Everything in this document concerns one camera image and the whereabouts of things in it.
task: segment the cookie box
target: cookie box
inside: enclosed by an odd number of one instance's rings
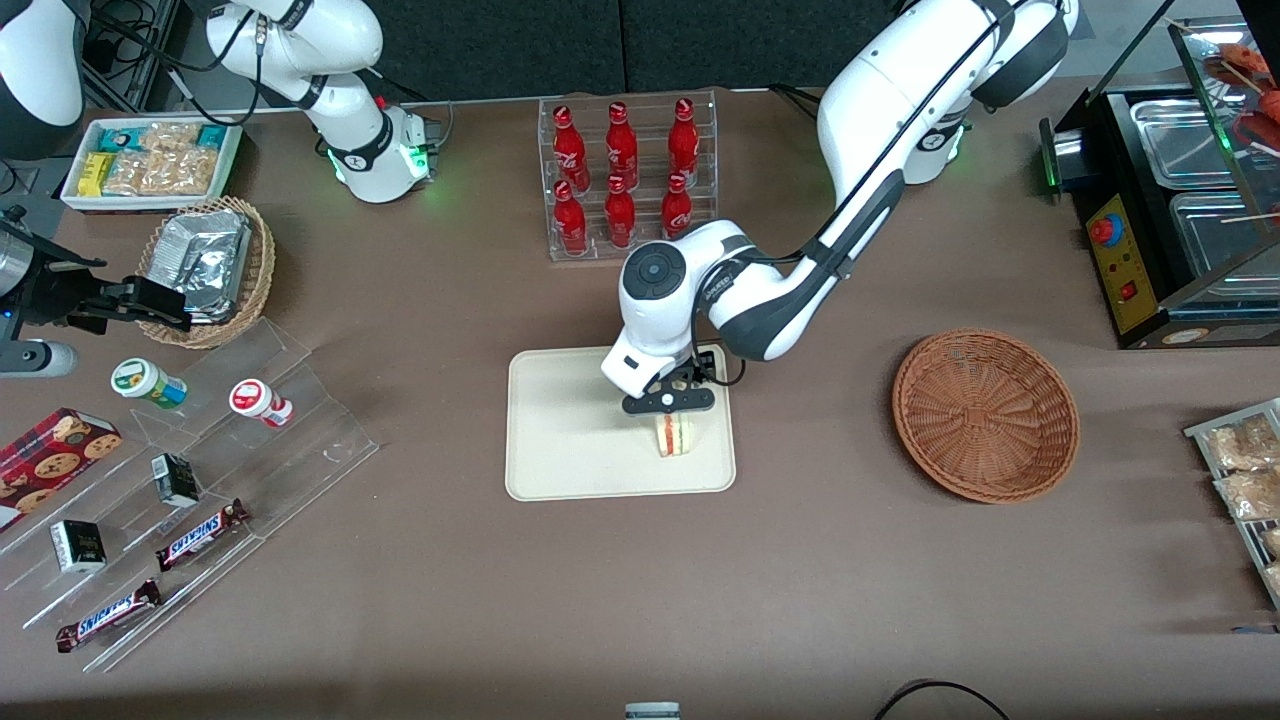
[[[0,532],[120,446],[106,420],[63,407],[0,450]]]
[[[215,115],[220,120],[232,118]],[[221,197],[227,179],[232,174],[232,163],[236,159],[236,150],[239,147],[243,128],[227,128],[227,135],[221,140],[218,150],[218,163],[214,167],[214,178],[209,183],[209,190],[204,195],[152,195],[138,197],[122,196],[82,196],[77,188],[77,179],[84,172],[84,164],[90,161],[90,154],[96,151],[102,142],[104,133],[146,126],[152,122],[166,123],[202,123],[207,122],[200,115],[146,115],[132,118],[104,118],[93,120],[84,129],[84,138],[81,140],[76,159],[72,161],[70,174],[63,183],[60,199],[68,208],[81,213],[164,213],[177,208],[187,208],[200,202],[207,202]]]

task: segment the empty wicker basket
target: empty wicker basket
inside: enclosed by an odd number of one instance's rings
[[[257,210],[243,200],[219,197],[210,202],[183,208],[170,217],[188,213],[212,213],[215,210],[236,210],[248,218],[253,225],[248,258],[244,259],[244,274],[241,278],[239,296],[236,302],[236,316],[221,325],[192,325],[191,332],[186,333],[159,323],[138,323],[142,327],[142,333],[154,341],[166,345],[180,345],[189,350],[207,350],[227,343],[247,331],[262,314],[262,307],[266,305],[266,296],[271,291],[271,272],[275,269],[275,241],[271,238],[271,228],[266,227]],[[151,242],[147,243],[147,249],[142,251],[142,260],[138,263],[140,275],[146,275],[147,268],[151,266],[151,255],[155,252],[156,241],[159,240],[160,228],[156,228],[151,233]]]
[[[1057,370],[1001,333],[956,329],[916,345],[893,382],[893,420],[942,487],[980,502],[1023,502],[1071,469],[1080,420]]]

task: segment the control panel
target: control panel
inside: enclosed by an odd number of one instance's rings
[[[1084,231],[1089,233],[1089,247],[1098,265],[1098,275],[1102,277],[1111,316],[1120,332],[1126,333],[1155,315],[1160,304],[1151,288],[1151,279],[1120,196],[1112,197],[1089,218]]]

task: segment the yellow panel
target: yellow panel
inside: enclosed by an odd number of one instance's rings
[[[1107,215],[1112,215],[1112,223],[1119,218],[1121,229],[1119,238],[1108,238],[1110,242],[1103,245],[1097,242],[1091,231],[1096,223],[1106,220]],[[1120,332],[1126,333],[1155,315],[1160,305],[1156,302],[1151,278],[1147,277],[1147,268],[1142,264],[1138,243],[1130,232],[1129,215],[1119,195],[1089,218],[1084,224],[1084,232],[1089,234],[1089,247],[1093,249],[1093,259],[1098,264],[1098,274],[1102,275],[1111,316],[1115,318]]]

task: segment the white tray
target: white tray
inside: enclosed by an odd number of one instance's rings
[[[724,377],[724,352],[716,354]],[[507,386],[507,493],[522,501],[721,492],[733,484],[728,391],[690,413],[686,455],[658,455],[653,418],[622,413],[622,393],[600,373],[607,347],[530,350],[511,361]]]
[[[220,120],[230,120],[230,118],[220,115],[214,117]],[[204,195],[82,197],[77,193],[76,186],[81,173],[84,170],[84,159],[88,158],[88,154],[95,147],[97,147],[104,131],[141,127],[152,122],[209,124],[209,120],[200,115],[143,115],[91,122],[88,128],[84,129],[84,137],[81,140],[79,149],[76,151],[76,160],[72,161],[72,169],[67,176],[67,182],[63,183],[63,192],[59,195],[61,201],[65,202],[68,208],[82,213],[136,213],[145,210],[173,210],[177,208],[188,208],[198,202],[221,197],[223,188],[227,187],[227,179],[232,174],[232,163],[236,160],[236,150],[239,147],[241,136],[244,133],[244,129],[241,127],[227,128],[227,136],[223,138],[223,146],[218,150],[218,164],[214,165],[214,178],[209,183],[209,191]]]

